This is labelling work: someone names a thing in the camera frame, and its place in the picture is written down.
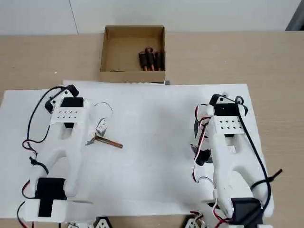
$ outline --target cardboard box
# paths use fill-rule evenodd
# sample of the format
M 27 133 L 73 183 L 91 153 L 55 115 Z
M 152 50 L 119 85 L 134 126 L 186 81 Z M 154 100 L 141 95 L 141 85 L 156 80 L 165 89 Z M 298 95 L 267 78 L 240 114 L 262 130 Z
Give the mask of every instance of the cardboard box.
M 165 69 L 164 26 L 106 26 L 101 56 L 103 82 L 159 82 L 165 80 L 163 71 L 143 71 L 138 54 L 146 47 L 163 53 Z

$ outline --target cable tie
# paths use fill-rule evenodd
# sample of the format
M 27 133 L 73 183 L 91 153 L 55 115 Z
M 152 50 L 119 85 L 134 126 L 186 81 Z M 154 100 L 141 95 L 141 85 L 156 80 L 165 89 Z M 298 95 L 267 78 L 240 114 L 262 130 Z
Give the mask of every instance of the cable tie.
M 45 166 L 45 164 L 41 163 L 41 162 L 38 162 L 36 159 L 33 159 L 32 157 L 29 157 L 30 159 L 30 163 L 34 166 L 34 165 L 40 165 L 44 170 L 45 172 L 48 174 L 48 169 L 47 167 Z
M 251 191 L 259 184 L 261 183 L 271 183 L 275 180 L 275 178 L 280 175 L 281 173 L 283 172 L 282 169 L 279 169 L 274 175 L 270 176 L 270 177 L 267 177 L 266 179 L 264 180 L 259 180 L 258 182 L 254 183 L 253 185 L 251 185 L 250 189 Z

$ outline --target copper tube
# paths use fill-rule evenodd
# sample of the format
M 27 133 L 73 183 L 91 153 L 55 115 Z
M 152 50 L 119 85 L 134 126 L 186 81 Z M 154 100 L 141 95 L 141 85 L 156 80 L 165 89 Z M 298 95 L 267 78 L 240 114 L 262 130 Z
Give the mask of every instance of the copper tube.
M 100 142 L 102 142 L 102 143 L 106 143 L 106 144 L 109 144 L 109 145 L 118 147 L 118 148 L 120 148 L 120 149 L 123 147 L 122 144 L 117 143 L 117 142 L 114 142 L 114 141 L 111 141 L 111 140 L 106 139 L 106 138 L 104 138 L 104 137 L 100 137 L 100 136 L 97 136 L 97 135 L 96 135 L 96 136 L 95 136 L 95 139 L 96 139 L 97 141 L 100 141 Z

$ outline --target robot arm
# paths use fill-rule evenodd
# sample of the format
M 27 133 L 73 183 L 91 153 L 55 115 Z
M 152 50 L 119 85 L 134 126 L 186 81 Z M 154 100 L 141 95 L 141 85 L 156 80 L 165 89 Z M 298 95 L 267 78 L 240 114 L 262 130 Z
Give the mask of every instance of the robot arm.
M 63 157 L 69 161 L 69 176 L 47 178 L 43 166 L 34 165 L 30 176 L 32 199 L 25 202 L 26 221 L 69 222 L 94 221 L 91 202 L 69 200 L 77 193 L 78 176 L 82 165 L 82 150 L 85 146 L 89 115 L 92 104 L 77 97 L 78 91 L 68 85 L 50 98 L 45 108 L 51 114 L 47 137 L 37 161 L 50 170 Z
M 261 152 L 257 153 L 262 165 L 254 153 L 254 145 L 248 140 L 250 136 L 246 133 L 247 112 L 242 98 L 239 104 L 226 96 L 213 95 L 204 112 L 204 115 L 210 118 L 206 126 L 210 150 L 200 151 L 198 159 L 204 160 L 196 163 L 203 165 L 212 157 L 217 206 L 230 218 L 229 224 L 261 227 L 263 215 L 270 217 L 274 210 L 269 182 L 257 185 L 252 190 L 252 197 L 235 197 L 231 187 L 233 172 L 240 174 L 248 188 L 260 180 L 267 179 L 267 174 L 265 176 L 263 173 L 265 162 L 260 158 Z

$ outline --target wooden table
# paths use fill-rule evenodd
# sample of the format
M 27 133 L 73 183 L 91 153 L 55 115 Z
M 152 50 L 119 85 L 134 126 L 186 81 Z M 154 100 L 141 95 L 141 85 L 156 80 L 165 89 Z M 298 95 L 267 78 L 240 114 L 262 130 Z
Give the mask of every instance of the wooden table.
M 0 37 L 0 94 L 41 89 L 63 79 L 100 80 L 102 35 Z M 247 83 L 272 183 L 274 227 L 302 227 L 304 183 L 304 33 L 168 33 L 172 84 Z M 183 216 L 111 217 L 114 228 L 179 228 Z M 19 227 L 1 219 L 0 227 Z M 36 227 L 57 227 L 38 224 Z

